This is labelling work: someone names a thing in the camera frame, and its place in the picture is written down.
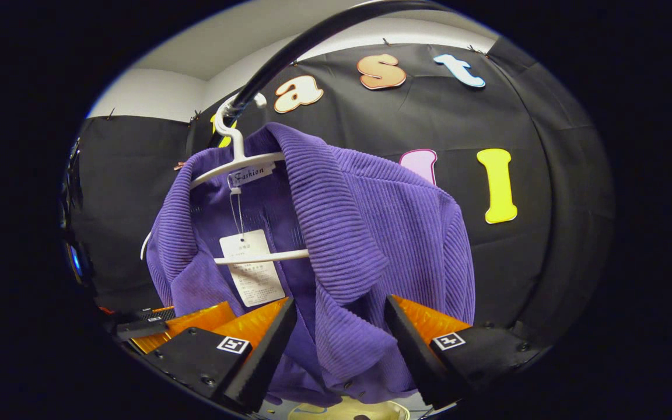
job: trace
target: ceiling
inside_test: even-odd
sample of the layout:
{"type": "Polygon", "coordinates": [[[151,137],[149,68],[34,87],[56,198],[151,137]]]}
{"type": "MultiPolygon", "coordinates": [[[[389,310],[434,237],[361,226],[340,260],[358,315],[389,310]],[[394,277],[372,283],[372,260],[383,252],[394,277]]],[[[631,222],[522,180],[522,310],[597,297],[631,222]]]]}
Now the ceiling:
{"type": "MultiPolygon", "coordinates": [[[[162,43],[131,68],[160,69],[209,80],[254,51],[306,31],[358,0],[252,0],[217,13],[162,43]]],[[[436,10],[381,17],[420,19],[496,40],[499,35],[461,15],[436,10]]]]}

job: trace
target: sweater collar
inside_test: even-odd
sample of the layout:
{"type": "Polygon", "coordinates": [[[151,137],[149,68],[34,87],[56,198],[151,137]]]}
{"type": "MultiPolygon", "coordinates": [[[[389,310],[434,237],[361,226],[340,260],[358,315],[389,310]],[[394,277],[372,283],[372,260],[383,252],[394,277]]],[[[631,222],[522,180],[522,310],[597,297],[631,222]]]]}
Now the sweater collar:
{"type": "MultiPolygon", "coordinates": [[[[310,263],[320,286],[339,306],[365,295],[381,277],[387,257],[362,219],[344,172],[328,146],[316,136],[269,122],[245,140],[246,155],[283,152],[294,208],[310,263]]],[[[190,219],[190,183],[208,170],[232,160],[232,147],[206,149],[181,168],[157,223],[160,256],[169,280],[198,253],[190,219]]],[[[209,181],[211,191],[226,188],[226,174],[209,181]]]]}

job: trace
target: white plastic hanger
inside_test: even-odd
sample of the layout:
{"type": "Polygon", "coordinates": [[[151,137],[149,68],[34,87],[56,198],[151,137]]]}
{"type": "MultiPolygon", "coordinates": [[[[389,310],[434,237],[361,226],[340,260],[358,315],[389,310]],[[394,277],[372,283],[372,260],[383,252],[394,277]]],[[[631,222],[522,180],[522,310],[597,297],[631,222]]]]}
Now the white plastic hanger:
{"type": "MultiPolygon", "coordinates": [[[[243,167],[259,165],[268,162],[276,162],[277,160],[285,159],[285,155],[282,152],[265,153],[263,155],[256,155],[251,157],[245,156],[245,149],[243,147],[243,133],[235,128],[227,127],[224,123],[224,114],[226,114],[227,107],[229,107],[229,104],[231,104],[235,99],[235,96],[237,95],[230,96],[226,101],[224,101],[224,103],[222,103],[221,106],[219,106],[219,109],[216,110],[213,123],[214,128],[218,133],[220,133],[222,136],[230,136],[230,138],[232,138],[232,162],[216,167],[213,170],[198,176],[198,178],[191,182],[191,189],[200,186],[200,184],[203,184],[204,181],[212,179],[215,176],[221,175],[222,173],[228,173],[243,167]]],[[[259,107],[259,109],[266,106],[266,97],[261,95],[261,93],[257,93],[254,100],[256,106],[259,107]]],[[[139,255],[142,261],[144,260],[144,252],[151,235],[152,232],[149,232],[146,239],[144,239],[144,243],[142,244],[141,254],[139,255]]],[[[296,250],[262,256],[246,256],[244,258],[214,258],[214,262],[217,265],[248,264],[254,262],[264,263],[265,261],[296,260],[297,258],[307,258],[309,256],[310,253],[307,252],[307,250],[296,250]]]]}

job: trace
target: price tag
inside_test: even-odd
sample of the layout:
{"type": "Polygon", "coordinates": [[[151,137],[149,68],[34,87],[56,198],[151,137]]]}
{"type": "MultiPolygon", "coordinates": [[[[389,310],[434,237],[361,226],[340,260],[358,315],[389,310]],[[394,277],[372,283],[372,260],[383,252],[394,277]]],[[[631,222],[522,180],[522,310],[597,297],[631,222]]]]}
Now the price tag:
{"type": "MultiPolygon", "coordinates": [[[[270,254],[263,229],[221,237],[219,245],[225,258],[270,254]]],[[[237,292],[245,306],[256,306],[285,297],[282,282],[272,261],[228,265],[237,292]]]]}

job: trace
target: white wall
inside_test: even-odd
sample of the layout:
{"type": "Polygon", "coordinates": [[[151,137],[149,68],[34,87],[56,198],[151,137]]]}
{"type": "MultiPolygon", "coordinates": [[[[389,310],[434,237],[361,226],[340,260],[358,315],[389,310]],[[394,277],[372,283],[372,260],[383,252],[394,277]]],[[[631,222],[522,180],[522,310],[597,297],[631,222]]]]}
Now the white wall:
{"type": "Polygon", "coordinates": [[[202,111],[206,81],[165,70],[129,69],[98,99],[90,117],[138,115],[187,122],[202,111]]]}
{"type": "MultiPolygon", "coordinates": [[[[280,48],[296,36],[279,40],[232,64],[210,80],[157,69],[129,69],[97,101],[88,117],[138,115],[187,122],[194,110],[203,111],[245,85],[280,48]]],[[[355,46],[427,43],[488,51],[494,40],[459,27],[416,19],[378,18],[352,26],[312,48],[299,59],[355,46]]]]}
{"type": "MultiPolygon", "coordinates": [[[[233,90],[245,85],[253,74],[263,66],[278,50],[296,37],[288,37],[273,43],[251,55],[237,61],[227,69],[214,76],[206,85],[206,93],[202,108],[224,98],[233,90]]],[[[476,50],[488,51],[494,40],[459,29],[446,24],[427,22],[416,19],[371,19],[339,32],[328,40],[312,48],[299,59],[344,50],[355,46],[382,44],[383,38],[389,43],[426,43],[435,45],[456,46],[467,48],[474,46],[476,50]]]]}

